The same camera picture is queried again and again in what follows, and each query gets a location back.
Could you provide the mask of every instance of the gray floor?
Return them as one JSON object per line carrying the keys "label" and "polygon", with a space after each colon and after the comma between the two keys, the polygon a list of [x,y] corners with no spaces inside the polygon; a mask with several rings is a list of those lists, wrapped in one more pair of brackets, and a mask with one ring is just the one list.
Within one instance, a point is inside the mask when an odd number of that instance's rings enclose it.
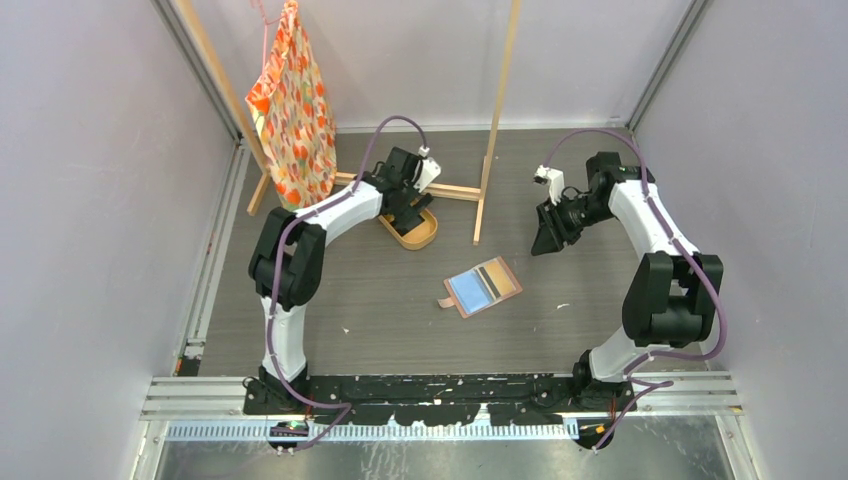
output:
{"label": "gray floor", "polygon": [[[309,304],[305,352],[315,374],[562,372],[587,348],[620,326],[621,302],[637,259],[615,221],[584,231],[573,247],[530,257],[535,206],[546,189],[532,182],[536,166],[562,130],[504,131],[498,135],[479,246],[471,245],[476,203],[437,198],[430,207],[438,236],[421,251],[401,246],[376,220],[337,239],[324,260],[321,288]],[[370,135],[339,135],[341,171],[356,171]],[[428,135],[442,166],[440,183],[478,186],[488,132]],[[393,145],[415,151],[417,134],[381,136],[369,168]],[[616,140],[577,136],[558,152],[566,184],[586,186],[584,162],[597,151],[635,157]],[[251,165],[212,313],[202,375],[254,374],[263,355],[263,314],[247,264],[267,213],[278,205],[269,192],[259,214],[244,213],[259,170]],[[524,292],[471,318],[441,310],[443,280],[502,256]],[[702,365],[656,362],[657,368]]]}

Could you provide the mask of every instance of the floral cloth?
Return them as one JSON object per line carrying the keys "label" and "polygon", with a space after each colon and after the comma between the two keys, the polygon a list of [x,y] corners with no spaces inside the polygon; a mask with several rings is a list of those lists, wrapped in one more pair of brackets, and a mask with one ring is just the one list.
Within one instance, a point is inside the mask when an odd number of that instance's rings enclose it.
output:
{"label": "floral cloth", "polygon": [[336,124],[297,2],[283,7],[262,75],[245,99],[283,206],[296,209],[330,194],[336,176]]}

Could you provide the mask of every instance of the gray wall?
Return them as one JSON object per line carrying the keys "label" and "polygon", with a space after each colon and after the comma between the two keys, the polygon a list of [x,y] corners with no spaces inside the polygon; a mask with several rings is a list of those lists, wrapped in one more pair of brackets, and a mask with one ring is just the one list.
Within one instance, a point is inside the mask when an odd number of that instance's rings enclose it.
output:
{"label": "gray wall", "polygon": [[126,478],[232,150],[147,0],[0,15],[0,478]]}
{"label": "gray wall", "polygon": [[721,362],[766,478],[844,478],[848,4],[714,2],[638,130],[664,202],[726,266]]}
{"label": "gray wall", "polygon": [[[195,1],[237,92],[262,63],[249,0]],[[264,0],[269,16],[285,0]],[[303,0],[301,14],[338,125],[393,113],[423,125],[488,128],[510,0]],[[501,124],[629,118],[688,1],[525,0]],[[273,38],[276,25],[269,34]]]}

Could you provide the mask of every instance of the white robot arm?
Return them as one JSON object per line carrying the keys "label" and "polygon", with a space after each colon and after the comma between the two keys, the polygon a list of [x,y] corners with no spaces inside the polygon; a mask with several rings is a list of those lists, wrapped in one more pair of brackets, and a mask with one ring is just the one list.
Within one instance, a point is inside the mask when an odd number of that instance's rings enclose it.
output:
{"label": "white robot arm", "polygon": [[[294,212],[278,207],[268,215],[250,261],[249,274],[262,297],[266,322],[275,322],[271,341],[287,382],[306,374],[304,315],[321,281],[324,248],[339,235],[379,215],[392,215],[392,226],[401,233],[415,228],[421,222],[419,212],[432,201],[431,195],[422,192],[441,172],[432,158],[424,158],[426,154],[426,150],[414,155],[394,148],[388,160],[376,172],[366,172],[358,186],[348,185],[311,207]],[[274,262],[281,248],[282,231],[295,218],[315,210],[318,213],[298,224],[287,240],[296,244],[296,249],[285,250],[279,295],[272,299]],[[267,312],[271,311],[272,302],[276,304],[275,315],[269,318]],[[267,349],[260,377],[266,375],[277,378]]]}
{"label": "white robot arm", "polygon": [[[592,383],[625,381],[625,367],[640,355],[682,348],[707,338],[715,306],[697,276],[669,240],[645,199],[642,171],[621,165],[617,153],[599,152],[586,161],[589,191],[573,197],[561,187],[562,172],[539,167],[538,183],[553,184],[550,198],[536,207],[539,230],[532,255],[560,251],[580,238],[583,228],[617,218],[640,258],[639,268],[622,306],[622,326],[601,346],[584,352],[573,374],[578,390]],[[667,219],[671,236],[701,265],[718,290],[723,267],[715,255],[702,254],[689,242],[660,201],[653,176],[647,172],[648,195]],[[671,293],[678,286],[681,294]]]}

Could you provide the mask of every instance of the wooden rack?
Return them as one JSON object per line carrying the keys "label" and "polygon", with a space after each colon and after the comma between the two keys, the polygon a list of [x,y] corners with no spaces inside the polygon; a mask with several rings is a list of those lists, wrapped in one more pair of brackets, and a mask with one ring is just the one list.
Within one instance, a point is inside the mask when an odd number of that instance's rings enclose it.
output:
{"label": "wooden rack", "polygon": [[[197,16],[197,11],[194,9],[192,0],[175,0],[174,6],[183,20],[186,31],[191,36],[192,41],[203,57],[212,79],[215,81],[220,90],[230,113],[233,115],[236,123],[244,135],[247,145],[253,153],[253,158],[262,170],[262,178],[256,185],[253,196],[250,199],[250,204],[247,207],[247,213],[256,215],[259,210],[259,204],[265,196],[265,190],[268,189],[268,184],[271,183],[271,176],[265,167],[265,153],[262,151],[262,146],[259,143],[259,137],[253,128],[253,123],[247,118],[247,114],[242,108],[240,97],[236,95],[233,85],[227,76],[224,66],[218,57],[209,35],[200,18]],[[515,31],[518,24],[518,14],[521,8],[521,0],[512,0],[512,7],[509,13],[509,25],[507,27],[506,46],[504,48],[503,62],[501,64],[500,80],[498,83],[498,94],[495,100],[495,112],[492,116],[492,127],[489,131],[489,143],[486,148],[486,155],[483,157],[483,174],[480,179],[480,188],[463,187],[458,185],[445,185],[433,183],[427,188],[427,192],[435,197],[452,198],[455,200],[466,200],[477,202],[477,217],[474,222],[474,236],[472,242],[474,245],[480,243],[480,231],[483,225],[483,207],[486,202],[486,191],[489,187],[489,174],[492,169],[492,159],[495,151],[495,140],[498,135],[498,122],[501,116],[503,107],[504,94],[506,92],[507,78],[509,77],[509,64],[512,58],[512,45],[515,41]],[[336,174],[336,185],[347,185],[353,181],[354,174],[338,172]]]}

